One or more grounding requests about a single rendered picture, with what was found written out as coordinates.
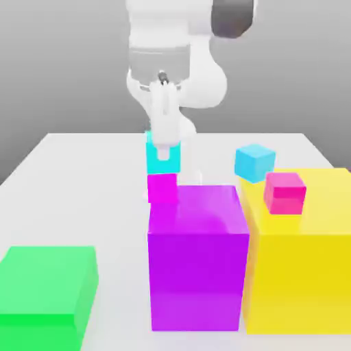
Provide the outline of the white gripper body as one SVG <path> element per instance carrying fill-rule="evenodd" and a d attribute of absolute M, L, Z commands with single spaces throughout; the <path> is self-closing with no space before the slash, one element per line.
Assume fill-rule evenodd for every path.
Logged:
<path fill-rule="evenodd" d="M 180 140 L 178 92 L 174 83 L 152 82 L 150 123 L 156 147 L 173 147 Z"/>

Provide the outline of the small cyan cube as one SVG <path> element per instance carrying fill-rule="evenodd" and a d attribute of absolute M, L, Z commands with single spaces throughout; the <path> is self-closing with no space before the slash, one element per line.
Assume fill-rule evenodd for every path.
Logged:
<path fill-rule="evenodd" d="M 179 173 L 181 165 L 181 144 L 170 147 L 169 159 L 159 160 L 158 150 L 152 141 L 150 130 L 145 132 L 146 135 L 146 165 L 148 174 Z"/>

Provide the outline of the small magenta cube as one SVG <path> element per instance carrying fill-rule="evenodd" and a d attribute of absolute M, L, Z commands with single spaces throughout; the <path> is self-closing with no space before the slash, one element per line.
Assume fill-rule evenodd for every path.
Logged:
<path fill-rule="evenodd" d="M 147 192 L 150 204 L 176 203 L 178 201 L 177 174 L 149 174 L 147 176 Z"/>

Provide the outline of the small light blue cube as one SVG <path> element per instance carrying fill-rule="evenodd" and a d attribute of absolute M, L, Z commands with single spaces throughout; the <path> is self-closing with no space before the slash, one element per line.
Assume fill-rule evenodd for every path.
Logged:
<path fill-rule="evenodd" d="M 253 184 L 262 182 L 274 171 L 275 151 L 259 144 L 240 147 L 235 153 L 234 172 Z"/>

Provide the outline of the small pink cube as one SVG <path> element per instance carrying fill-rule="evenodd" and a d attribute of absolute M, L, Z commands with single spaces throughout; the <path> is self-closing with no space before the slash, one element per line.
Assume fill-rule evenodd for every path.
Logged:
<path fill-rule="evenodd" d="M 301 215 L 306 185 L 296 172 L 266 175 L 263 199 L 271 215 Z"/>

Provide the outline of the large purple box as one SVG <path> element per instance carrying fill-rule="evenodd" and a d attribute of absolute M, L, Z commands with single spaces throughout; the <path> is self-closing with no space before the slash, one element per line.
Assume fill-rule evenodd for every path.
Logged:
<path fill-rule="evenodd" d="M 152 204 L 152 330 L 238 330 L 249 239 L 233 185 L 179 186 L 177 203 Z"/>

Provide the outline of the large green box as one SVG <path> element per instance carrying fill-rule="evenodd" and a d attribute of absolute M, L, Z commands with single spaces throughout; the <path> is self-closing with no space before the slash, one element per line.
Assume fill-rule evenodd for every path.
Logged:
<path fill-rule="evenodd" d="M 12 246 L 0 261 L 0 351 L 80 351 L 98 284 L 93 246 Z"/>

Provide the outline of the large yellow box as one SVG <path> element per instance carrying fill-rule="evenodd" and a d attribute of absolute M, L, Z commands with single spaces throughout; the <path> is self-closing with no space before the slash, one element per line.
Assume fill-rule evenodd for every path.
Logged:
<path fill-rule="evenodd" d="M 251 335 L 351 335 L 351 172 L 299 169 L 301 215 L 271 215 L 241 182 L 250 230 L 242 314 Z"/>

